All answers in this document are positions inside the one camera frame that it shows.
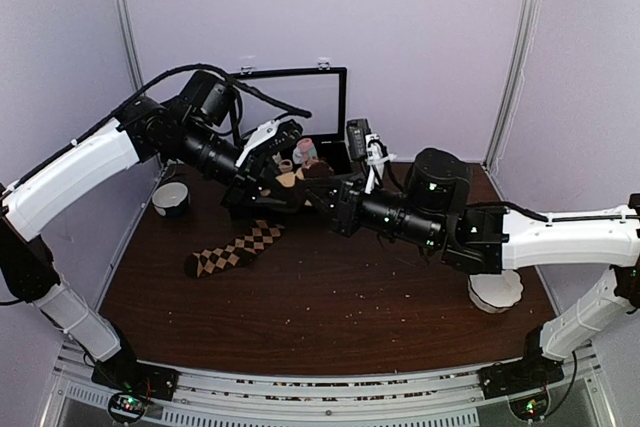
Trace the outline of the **aluminium right corner post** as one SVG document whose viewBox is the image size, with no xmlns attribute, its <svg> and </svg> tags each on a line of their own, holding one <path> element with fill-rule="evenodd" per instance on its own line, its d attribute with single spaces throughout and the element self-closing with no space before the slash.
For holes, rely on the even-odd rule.
<svg viewBox="0 0 640 427">
<path fill-rule="evenodd" d="M 523 82 L 524 66 L 534 35 L 539 0 L 522 0 L 518 26 L 507 77 L 503 88 L 498 115 L 484 159 L 484 167 L 495 171 L 515 114 L 520 88 Z"/>
</svg>

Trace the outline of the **black box with glass lid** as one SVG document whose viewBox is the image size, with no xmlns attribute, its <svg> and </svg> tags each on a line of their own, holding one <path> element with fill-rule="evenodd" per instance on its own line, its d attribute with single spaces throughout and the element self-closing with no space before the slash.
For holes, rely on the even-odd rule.
<svg viewBox="0 0 640 427">
<path fill-rule="evenodd" d="M 346 67 L 288 68 L 275 70 L 239 72 L 233 74 L 241 82 L 253 86 L 263 93 L 308 110 L 312 117 L 286 117 L 295 120 L 303 128 L 302 138 L 310 138 L 317 157 L 324 160 L 335 174 L 352 172 L 351 160 L 346 145 Z M 285 112 L 240 92 L 243 115 L 237 122 L 231 142 L 240 146 L 249 138 L 249 131 Z"/>
</svg>

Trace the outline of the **white bowl left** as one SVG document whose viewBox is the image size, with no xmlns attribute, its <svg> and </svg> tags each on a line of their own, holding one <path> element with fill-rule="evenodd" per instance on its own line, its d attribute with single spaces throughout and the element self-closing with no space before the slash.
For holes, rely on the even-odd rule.
<svg viewBox="0 0 640 427">
<path fill-rule="evenodd" d="M 189 188 L 181 182 L 169 182 L 158 187 L 152 195 L 152 206 L 164 218 L 184 216 L 190 207 Z"/>
</svg>

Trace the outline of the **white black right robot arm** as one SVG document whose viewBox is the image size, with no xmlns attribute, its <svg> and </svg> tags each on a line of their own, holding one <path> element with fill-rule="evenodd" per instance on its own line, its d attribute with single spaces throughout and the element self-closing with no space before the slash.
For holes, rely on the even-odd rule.
<svg viewBox="0 0 640 427">
<path fill-rule="evenodd" d="M 602 264 L 591 289 L 556 318 L 530 331 L 521 359 L 479 370 L 485 398 L 513 395 L 563 379 L 563 362 L 618 316 L 639 306 L 639 197 L 587 212 L 539 214 L 508 202 L 468 203 L 472 168 L 435 148 L 410 166 L 404 190 L 367 188 L 359 174 L 306 180 L 306 198 L 349 237 L 361 227 L 403 240 L 464 273 L 472 298 L 498 308 L 518 269 Z"/>
</svg>

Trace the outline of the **aluminium corner post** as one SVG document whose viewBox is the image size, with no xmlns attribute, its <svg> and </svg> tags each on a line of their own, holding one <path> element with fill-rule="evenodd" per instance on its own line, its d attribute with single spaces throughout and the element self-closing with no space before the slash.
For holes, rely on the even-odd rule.
<svg viewBox="0 0 640 427">
<path fill-rule="evenodd" d="M 128 0 L 114 0 L 119 31 L 124 47 L 126 69 L 131 86 L 137 91 L 144 84 L 138 52 L 135 45 Z"/>
<path fill-rule="evenodd" d="M 534 35 L 539 0 L 522 0 L 518 26 L 507 77 L 503 88 L 498 115 L 484 159 L 484 167 L 495 171 L 515 114 L 520 88 L 523 82 L 524 66 Z"/>
</svg>

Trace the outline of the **aluminium front rail frame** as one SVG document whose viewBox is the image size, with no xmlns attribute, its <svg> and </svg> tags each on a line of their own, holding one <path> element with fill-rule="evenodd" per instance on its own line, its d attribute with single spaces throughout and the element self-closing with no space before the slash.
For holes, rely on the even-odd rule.
<svg viewBox="0 0 640 427">
<path fill-rule="evenodd" d="M 527 426 L 523 407 L 549 402 L 544 426 L 618 426 L 590 345 L 562 381 L 487 398 L 479 366 L 360 376 L 268 376 L 178 368 L 173 396 L 155 399 L 137 426 Z"/>
</svg>

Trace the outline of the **white scalloped bowl right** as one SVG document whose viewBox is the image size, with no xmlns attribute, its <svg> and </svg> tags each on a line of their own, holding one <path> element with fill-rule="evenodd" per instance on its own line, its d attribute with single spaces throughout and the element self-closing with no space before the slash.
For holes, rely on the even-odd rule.
<svg viewBox="0 0 640 427">
<path fill-rule="evenodd" d="M 471 275 L 467 283 L 471 302 L 481 311 L 500 314 L 516 306 L 524 287 L 517 271 L 504 270 L 499 275 Z"/>
</svg>

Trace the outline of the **cream rolled sock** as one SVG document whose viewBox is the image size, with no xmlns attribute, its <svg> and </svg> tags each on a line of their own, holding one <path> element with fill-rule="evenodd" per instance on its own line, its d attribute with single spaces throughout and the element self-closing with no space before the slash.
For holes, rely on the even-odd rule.
<svg viewBox="0 0 640 427">
<path fill-rule="evenodd" d="M 294 164 L 290 159 L 282 159 L 278 164 L 278 168 L 282 174 L 285 174 L 293 171 Z"/>
</svg>

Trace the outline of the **brown tan argyle sock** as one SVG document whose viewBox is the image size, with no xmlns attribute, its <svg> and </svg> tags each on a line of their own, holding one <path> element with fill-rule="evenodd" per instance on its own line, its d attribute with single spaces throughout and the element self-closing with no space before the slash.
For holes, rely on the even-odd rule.
<svg viewBox="0 0 640 427">
<path fill-rule="evenodd" d="M 256 219 L 243 233 L 224 246 L 193 252 L 184 261 L 184 273 L 202 279 L 231 269 L 248 267 L 280 240 L 285 226 L 267 219 Z"/>
<path fill-rule="evenodd" d="M 330 178 L 334 169 L 324 160 L 307 163 L 296 171 L 280 174 L 276 181 L 284 188 L 287 206 L 299 208 L 306 202 L 305 187 L 314 179 Z"/>
</svg>

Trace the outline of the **pink teal white rolled sock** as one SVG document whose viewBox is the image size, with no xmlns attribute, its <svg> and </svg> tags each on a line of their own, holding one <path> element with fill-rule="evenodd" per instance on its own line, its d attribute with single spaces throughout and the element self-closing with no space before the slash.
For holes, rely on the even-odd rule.
<svg viewBox="0 0 640 427">
<path fill-rule="evenodd" d="M 297 165 L 308 165 L 318 159 L 316 146 L 311 138 L 300 139 L 292 153 L 292 160 Z"/>
</svg>

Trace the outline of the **aluminium left corner post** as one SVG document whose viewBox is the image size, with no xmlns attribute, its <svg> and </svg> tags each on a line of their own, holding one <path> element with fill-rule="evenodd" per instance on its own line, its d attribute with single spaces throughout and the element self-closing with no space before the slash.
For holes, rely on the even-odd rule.
<svg viewBox="0 0 640 427">
<path fill-rule="evenodd" d="M 114 0 L 119 31 L 124 47 L 126 69 L 131 86 L 137 91 L 144 84 L 138 52 L 135 45 L 128 0 Z"/>
</svg>

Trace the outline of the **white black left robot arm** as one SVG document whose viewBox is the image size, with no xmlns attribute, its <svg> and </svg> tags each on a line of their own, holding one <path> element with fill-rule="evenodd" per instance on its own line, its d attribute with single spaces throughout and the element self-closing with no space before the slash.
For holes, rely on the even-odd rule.
<svg viewBox="0 0 640 427">
<path fill-rule="evenodd" d="M 245 143 L 218 131 L 241 96 L 281 110 Z M 133 392 L 147 375 L 124 333 L 102 317 L 62 278 L 41 234 L 59 214 L 111 178 L 160 156 L 177 160 L 225 186 L 225 206 L 276 208 L 259 192 L 278 191 L 273 155 L 296 143 L 299 118 L 311 112 L 275 99 L 222 68 L 195 63 L 156 76 L 94 126 L 4 187 L 1 193 L 1 274 L 14 303 L 33 305 L 75 340 L 98 373 Z"/>
</svg>

